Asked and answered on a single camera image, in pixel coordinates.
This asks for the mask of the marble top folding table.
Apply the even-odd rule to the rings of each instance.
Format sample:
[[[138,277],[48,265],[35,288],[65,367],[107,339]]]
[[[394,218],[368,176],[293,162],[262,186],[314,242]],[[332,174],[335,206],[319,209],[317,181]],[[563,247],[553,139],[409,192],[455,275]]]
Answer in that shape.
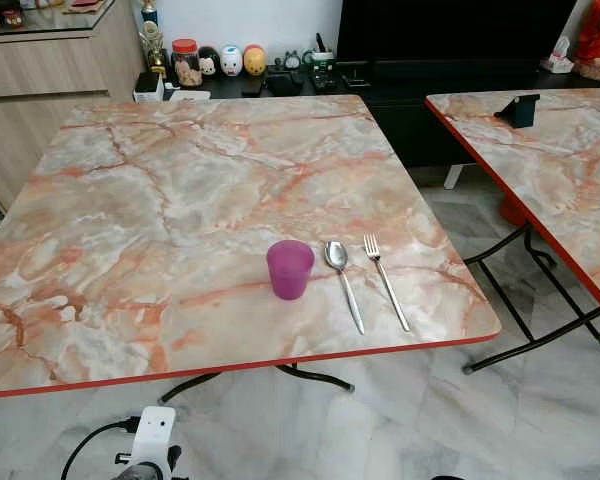
[[[541,95],[532,127],[514,129],[496,118],[527,93]],[[474,361],[464,374],[547,346],[580,326],[600,344],[600,88],[433,93],[425,104],[502,189],[520,220],[509,236],[465,262],[486,276],[527,343]],[[487,265],[518,239],[575,314],[541,337],[530,333]]]
[[[297,300],[274,294],[265,262],[285,239],[315,255]],[[328,241],[346,248],[365,335]],[[0,398],[468,346],[501,330],[352,95],[73,110],[0,224]]]

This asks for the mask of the small black stand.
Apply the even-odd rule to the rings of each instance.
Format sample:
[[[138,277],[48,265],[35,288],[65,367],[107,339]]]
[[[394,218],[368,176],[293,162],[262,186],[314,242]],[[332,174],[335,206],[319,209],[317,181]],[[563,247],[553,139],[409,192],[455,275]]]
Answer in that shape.
[[[539,99],[539,93],[516,96],[504,109],[497,111],[495,116],[514,129],[532,127],[536,120],[536,104]]]

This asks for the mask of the small white pink box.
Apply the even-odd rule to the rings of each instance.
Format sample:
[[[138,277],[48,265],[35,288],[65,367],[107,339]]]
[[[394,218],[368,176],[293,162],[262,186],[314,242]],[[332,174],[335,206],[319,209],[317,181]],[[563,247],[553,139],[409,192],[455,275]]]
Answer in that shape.
[[[569,37],[560,36],[557,38],[556,44],[553,46],[550,55],[539,61],[539,67],[552,74],[568,74],[573,72],[575,64],[574,61],[569,58],[570,47],[571,42]]]

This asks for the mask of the steel fork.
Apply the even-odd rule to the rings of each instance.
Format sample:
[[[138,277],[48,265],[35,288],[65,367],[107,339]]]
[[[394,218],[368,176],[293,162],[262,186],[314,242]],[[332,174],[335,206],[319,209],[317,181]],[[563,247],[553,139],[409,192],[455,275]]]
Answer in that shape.
[[[381,278],[382,283],[384,285],[384,291],[386,291],[388,298],[390,298],[390,302],[393,308],[393,312],[399,320],[399,324],[406,333],[413,333],[413,329],[411,329],[411,325],[409,323],[408,317],[406,317],[405,312],[402,311],[401,303],[399,302],[399,297],[396,296],[395,289],[393,289],[392,282],[390,280],[390,275],[388,275],[387,270],[384,269],[384,265],[382,264],[382,253],[379,250],[378,241],[374,234],[364,234],[363,236],[364,242],[364,250],[367,252],[369,260],[376,265],[376,269],[379,274],[379,278]]]

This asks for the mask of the black television console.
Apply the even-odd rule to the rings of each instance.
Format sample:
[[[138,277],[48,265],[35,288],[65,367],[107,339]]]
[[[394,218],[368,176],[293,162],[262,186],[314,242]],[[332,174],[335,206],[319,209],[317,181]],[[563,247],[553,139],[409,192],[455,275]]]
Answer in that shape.
[[[360,97],[406,168],[472,160],[472,155],[425,105],[425,97],[433,93],[600,88],[600,81],[576,73],[552,74],[537,67],[484,78],[377,78],[364,70],[358,76],[367,79],[367,87],[347,87],[345,78],[336,76],[336,87],[328,95],[350,93]]]

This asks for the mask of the black television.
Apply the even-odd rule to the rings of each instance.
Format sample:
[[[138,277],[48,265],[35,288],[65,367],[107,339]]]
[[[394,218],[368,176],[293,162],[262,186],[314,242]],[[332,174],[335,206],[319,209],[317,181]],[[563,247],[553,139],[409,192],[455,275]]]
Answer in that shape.
[[[536,59],[576,0],[344,0],[340,61]]]

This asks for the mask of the steel spoon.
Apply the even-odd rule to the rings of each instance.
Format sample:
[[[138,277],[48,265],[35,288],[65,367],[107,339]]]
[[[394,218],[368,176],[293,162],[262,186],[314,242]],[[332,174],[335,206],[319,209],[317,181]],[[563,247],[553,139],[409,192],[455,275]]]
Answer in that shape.
[[[340,279],[341,287],[344,289],[347,307],[349,307],[352,320],[354,320],[358,333],[360,335],[367,334],[359,303],[356,301],[354,292],[352,292],[349,276],[346,275],[346,269],[347,266],[349,266],[349,253],[347,253],[344,244],[340,241],[328,241],[326,243],[326,248],[324,248],[324,259],[326,259],[329,268],[336,271],[337,278]]]

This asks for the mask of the purple plastic cup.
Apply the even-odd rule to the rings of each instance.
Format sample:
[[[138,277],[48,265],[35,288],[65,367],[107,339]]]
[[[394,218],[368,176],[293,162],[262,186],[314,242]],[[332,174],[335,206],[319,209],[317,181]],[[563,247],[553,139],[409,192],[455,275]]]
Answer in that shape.
[[[296,239],[281,239],[265,253],[272,291],[281,300],[303,296],[315,255],[312,247]]]

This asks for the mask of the dark pen holder cup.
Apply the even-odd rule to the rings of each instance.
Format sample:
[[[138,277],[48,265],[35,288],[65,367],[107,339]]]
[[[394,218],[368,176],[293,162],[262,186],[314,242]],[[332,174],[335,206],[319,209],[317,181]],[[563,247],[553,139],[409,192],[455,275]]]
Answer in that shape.
[[[310,77],[315,91],[326,92],[336,90],[335,54],[324,45],[320,33],[315,35],[315,49],[309,54]]]

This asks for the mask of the yellow egg figure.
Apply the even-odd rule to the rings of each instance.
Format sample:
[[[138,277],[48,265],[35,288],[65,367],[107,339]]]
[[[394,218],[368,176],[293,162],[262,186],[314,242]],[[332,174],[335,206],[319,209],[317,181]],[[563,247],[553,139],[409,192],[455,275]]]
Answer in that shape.
[[[242,70],[249,76],[263,76],[267,65],[267,54],[262,46],[250,44],[242,51]]]

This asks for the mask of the black and white egg figure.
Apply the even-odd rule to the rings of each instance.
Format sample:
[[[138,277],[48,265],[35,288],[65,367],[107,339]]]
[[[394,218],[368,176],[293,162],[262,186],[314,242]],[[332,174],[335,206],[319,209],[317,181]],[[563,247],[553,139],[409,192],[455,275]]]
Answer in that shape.
[[[198,65],[204,77],[218,76],[221,73],[221,56],[212,46],[199,47]]]

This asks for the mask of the red lidded glass jar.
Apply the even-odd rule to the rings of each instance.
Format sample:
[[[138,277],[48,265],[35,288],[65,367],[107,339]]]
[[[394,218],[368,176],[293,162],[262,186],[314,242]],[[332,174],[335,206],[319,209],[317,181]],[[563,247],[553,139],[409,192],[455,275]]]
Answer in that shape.
[[[181,88],[200,87],[203,83],[198,44],[192,38],[177,38],[172,42],[173,78]]]

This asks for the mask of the gold trophy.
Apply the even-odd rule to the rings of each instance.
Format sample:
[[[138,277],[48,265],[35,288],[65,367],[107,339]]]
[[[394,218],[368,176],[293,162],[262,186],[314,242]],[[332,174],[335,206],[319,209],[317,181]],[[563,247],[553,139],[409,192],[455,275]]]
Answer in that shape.
[[[158,74],[163,81],[169,78],[169,59],[164,47],[163,33],[158,26],[157,0],[141,0],[141,44],[145,52],[146,68]]]

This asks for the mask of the light wooden cabinet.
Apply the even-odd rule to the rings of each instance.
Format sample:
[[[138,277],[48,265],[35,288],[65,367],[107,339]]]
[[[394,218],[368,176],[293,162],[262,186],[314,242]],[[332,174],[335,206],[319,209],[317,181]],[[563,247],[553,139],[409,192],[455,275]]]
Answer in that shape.
[[[0,211],[24,188],[73,109],[130,102],[144,67],[134,0],[102,0],[98,12],[25,10],[0,27]]]

